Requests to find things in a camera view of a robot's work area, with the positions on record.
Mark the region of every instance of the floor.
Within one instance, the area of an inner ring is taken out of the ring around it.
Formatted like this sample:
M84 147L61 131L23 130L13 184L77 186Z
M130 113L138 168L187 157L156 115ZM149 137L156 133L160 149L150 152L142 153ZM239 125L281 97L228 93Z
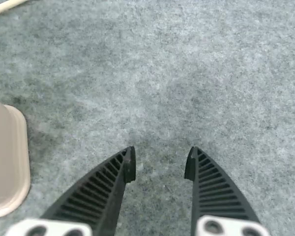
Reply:
M0 15L0 101L26 116L31 165L0 235L134 145L116 236L187 236L196 145L295 236L295 1L31 0Z

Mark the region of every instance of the beige cup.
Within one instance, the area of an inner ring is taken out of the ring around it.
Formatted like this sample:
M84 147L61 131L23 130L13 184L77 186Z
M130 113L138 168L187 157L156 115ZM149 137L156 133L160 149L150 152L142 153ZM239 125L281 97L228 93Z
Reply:
M0 217L15 210L29 188L25 118L16 108L0 103Z

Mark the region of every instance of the ribbed gripper pad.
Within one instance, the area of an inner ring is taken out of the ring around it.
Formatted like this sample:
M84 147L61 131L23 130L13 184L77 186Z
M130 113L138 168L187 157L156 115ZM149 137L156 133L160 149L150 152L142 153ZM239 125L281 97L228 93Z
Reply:
M113 236L125 185L135 176L135 150L128 147L82 177L41 218L86 223L95 236Z
M250 204L222 168L198 147L191 148L185 178L193 181L191 235L198 218L213 215L259 222Z

